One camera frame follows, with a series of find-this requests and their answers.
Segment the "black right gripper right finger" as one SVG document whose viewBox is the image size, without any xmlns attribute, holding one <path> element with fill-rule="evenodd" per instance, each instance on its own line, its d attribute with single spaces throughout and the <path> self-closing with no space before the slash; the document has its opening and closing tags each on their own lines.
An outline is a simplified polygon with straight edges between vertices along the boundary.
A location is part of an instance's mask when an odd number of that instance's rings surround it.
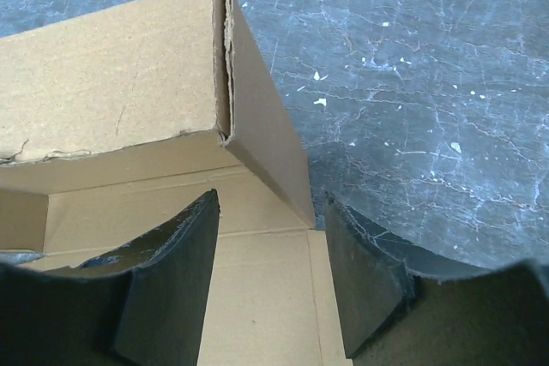
<svg viewBox="0 0 549 366">
<path fill-rule="evenodd" d="M 354 364 L 547 364 L 546 264 L 455 261 L 334 195 L 324 218 L 344 352 Z"/>
</svg>

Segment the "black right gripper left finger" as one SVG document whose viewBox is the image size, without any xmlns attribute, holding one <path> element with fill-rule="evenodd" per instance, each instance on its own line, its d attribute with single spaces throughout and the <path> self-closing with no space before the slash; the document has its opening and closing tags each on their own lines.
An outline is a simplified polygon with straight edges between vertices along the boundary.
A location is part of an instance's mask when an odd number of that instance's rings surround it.
<svg viewBox="0 0 549 366">
<path fill-rule="evenodd" d="M 219 220 L 210 190 L 77 267 L 3 263 L 2 364 L 196 364 Z"/>
</svg>

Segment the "cardboard box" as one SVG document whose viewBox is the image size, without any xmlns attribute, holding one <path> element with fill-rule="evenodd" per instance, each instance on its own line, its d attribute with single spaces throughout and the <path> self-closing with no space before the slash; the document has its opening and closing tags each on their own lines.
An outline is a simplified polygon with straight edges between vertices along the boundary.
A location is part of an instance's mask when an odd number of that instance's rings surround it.
<svg viewBox="0 0 549 366">
<path fill-rule="evenodd" d="M 215 190 L 194 365 L 343 365 L 308 161 L 238 0 L 135 0 L 1 41 L 1 266 L 77 267 Z"/>
</svg>

